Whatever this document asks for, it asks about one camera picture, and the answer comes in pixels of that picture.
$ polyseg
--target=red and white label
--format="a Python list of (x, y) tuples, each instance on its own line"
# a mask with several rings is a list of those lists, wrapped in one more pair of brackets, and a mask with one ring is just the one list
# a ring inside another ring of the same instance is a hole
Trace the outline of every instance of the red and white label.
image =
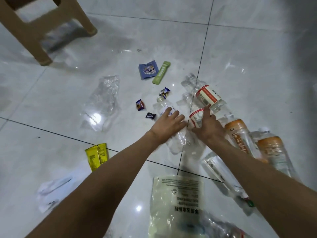
[(196, 97), (208, 108), (221, 100), (221, 97), (212, 90), (209, 85), (205, 85), (196, 93)]
[(189, 115), (190, 119), (190, 125), (195, 128), (201, 128), (201, 122), (204, 115), (204, 109), (198, 109), (197, 111), (193, 112), (191, 115)]

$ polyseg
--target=yellow packet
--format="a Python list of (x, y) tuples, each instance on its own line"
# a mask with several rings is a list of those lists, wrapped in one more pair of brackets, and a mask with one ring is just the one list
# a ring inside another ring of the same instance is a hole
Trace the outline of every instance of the yellow packet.
[(108, 160), (107, 144), (98, 144), (85, 150), (92, 171)]

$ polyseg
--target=green object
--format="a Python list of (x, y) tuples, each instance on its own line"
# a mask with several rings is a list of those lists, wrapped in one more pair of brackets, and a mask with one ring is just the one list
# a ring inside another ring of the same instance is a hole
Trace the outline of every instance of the green object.
[(170, 62), (164, 61), (163, 65), (161, 66), (158, 75), (153, 79), (152, 83), (159, 85), (164, 74), (166, 73), (167, 68), (171, 65)]

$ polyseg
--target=small wrapped candy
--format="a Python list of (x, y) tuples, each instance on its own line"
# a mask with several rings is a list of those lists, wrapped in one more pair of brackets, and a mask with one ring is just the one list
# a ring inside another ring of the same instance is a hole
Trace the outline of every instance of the small wrapped candy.
[(145, 105), (144, 105), (144, 103), (142, 102), (141, 99), (138, 100), (138, 101), (136, 101), (135, 103), (136, 103), (136, 105), (137, 105), (138, 111), (141, 111), (142, 109), (145, 109)]
[(169, 90), (167, 87), (165, 87), (165, 88), (159, 93), (159, 95), (160, 95), (160, 96), (163, 96), (163, 98), (166, 99), (166, 97), (167, 97), (167, 95), (168, 95), (169, 92), (170, 92), (170, 90)]
[(148, 118), (148, 119), (154, 120), (154, 119), (155, 119), (155, 116), (156, 116), (156, 114), (152, 114), (152, 113), (148, 112), (145, 117)]

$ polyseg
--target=purple candy wrapper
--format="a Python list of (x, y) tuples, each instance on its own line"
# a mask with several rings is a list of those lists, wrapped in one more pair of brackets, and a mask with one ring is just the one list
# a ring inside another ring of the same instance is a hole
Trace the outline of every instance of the purple candy wrapper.
[(141, 79), (147, 79), (155, 77), (159, 71), (158, 66), (156, 65), (155, 61), (146, 63), (146, 64), (139, 64), (139, 71), (141, 75)]

